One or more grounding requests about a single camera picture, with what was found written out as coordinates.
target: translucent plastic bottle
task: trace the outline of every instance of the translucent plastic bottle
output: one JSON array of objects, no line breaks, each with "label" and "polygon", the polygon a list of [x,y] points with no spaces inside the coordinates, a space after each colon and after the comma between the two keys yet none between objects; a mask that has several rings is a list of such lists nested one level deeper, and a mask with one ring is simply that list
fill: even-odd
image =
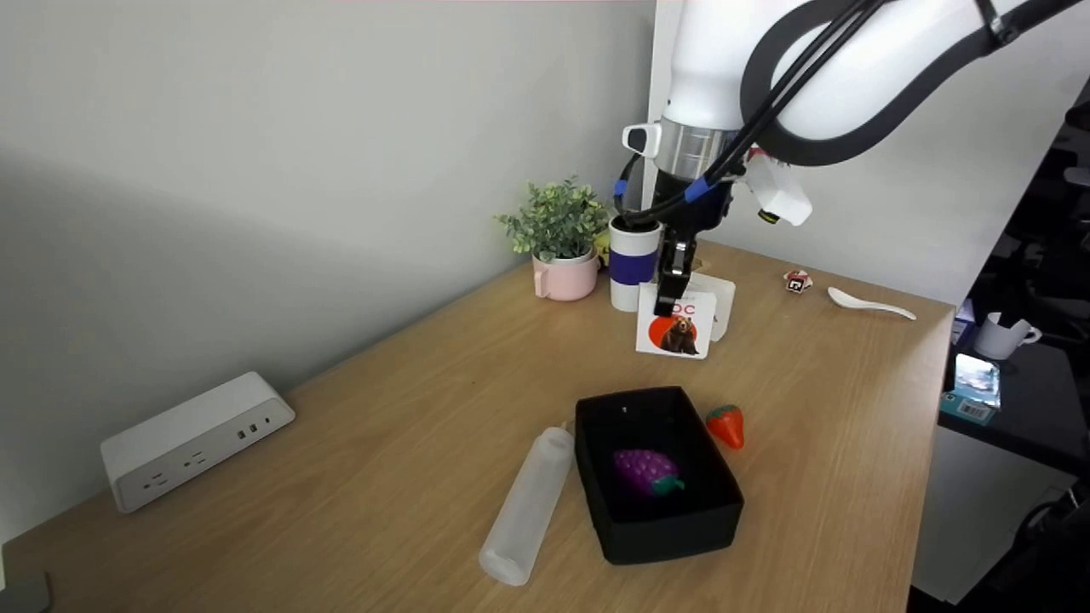
[{"label": "translucent plastic bottle", "polygon": [[574,440],[560,428],[547,428],[534,441],[481,548],[477,561],[485,573],[509,586],[530,579],[573,449]]}]

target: bear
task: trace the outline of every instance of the bear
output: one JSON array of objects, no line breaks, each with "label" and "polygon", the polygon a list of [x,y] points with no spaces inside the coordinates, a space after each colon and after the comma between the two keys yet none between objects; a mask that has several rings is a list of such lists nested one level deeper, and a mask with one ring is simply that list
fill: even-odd
[{"label": "bear", "polygon": [[697,354],[697,335],[689,317],[675,317],[674,325],[663,335],[658,347],[673,353]]}]

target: pink pot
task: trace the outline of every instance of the pink pot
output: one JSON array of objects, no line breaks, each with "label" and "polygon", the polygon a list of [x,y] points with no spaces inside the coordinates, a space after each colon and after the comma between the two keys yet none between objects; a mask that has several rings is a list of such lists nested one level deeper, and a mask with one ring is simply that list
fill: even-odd
[{"label": "pink pot", "polygon": [[586,298],[598,283],[597,252],[582,257],[557,257],[545,264],[534,257],[534,293],[564,302]]}]

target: grey wall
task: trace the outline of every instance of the grey wall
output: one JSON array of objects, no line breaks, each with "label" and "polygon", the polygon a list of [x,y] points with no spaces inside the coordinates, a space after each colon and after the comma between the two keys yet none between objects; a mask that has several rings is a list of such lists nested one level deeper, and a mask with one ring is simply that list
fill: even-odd
[{"label": "grey wall", "polygon": [[106,436],[250,369],[286,389],[513,266],[491,217],[526,180],[607,193],[653,15],[0,4],[0,542],[101,489]]},{"label": "grey wall", "polygon": [[[658,1],[653,119],[666,104],[680,15],[680,2]],[[1090,75],[1087,33],[1082,2],[952,76],[871,151],[797,168],[814,205],[804,225],[761,221],[739,188],[726,221],[705,237],[959,303]]]}]

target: green leaves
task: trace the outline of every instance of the green leaves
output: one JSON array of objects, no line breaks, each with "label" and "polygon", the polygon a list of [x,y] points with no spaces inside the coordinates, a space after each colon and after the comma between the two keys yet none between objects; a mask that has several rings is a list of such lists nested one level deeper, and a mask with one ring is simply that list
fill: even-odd
[{"label": "green leaves", "polygon": [[572,175],[560,183],[530,183],[530,199],[517,215],[496,216],[516,253],[533,253],[548,262],[590,251],[594,237],[606,229],[609,214],[594,201],[594,190],[577,187],[576,179]]}]

